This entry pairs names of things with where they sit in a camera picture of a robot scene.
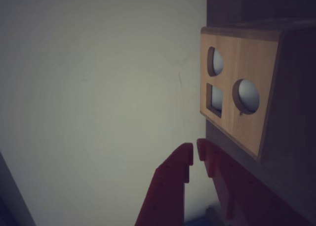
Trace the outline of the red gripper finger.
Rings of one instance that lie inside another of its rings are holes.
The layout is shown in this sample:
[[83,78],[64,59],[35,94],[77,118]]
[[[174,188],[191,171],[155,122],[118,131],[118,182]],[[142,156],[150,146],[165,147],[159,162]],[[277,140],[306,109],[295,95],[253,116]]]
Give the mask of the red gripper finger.
[[137,226],[181,226],[184,222],[185,184],[190,181],[193,144],[184,143],[156,168]]
[[208,177],[213,179],[223,214],[232,225],[312,225],[213,142],[200,138],[197,148]]

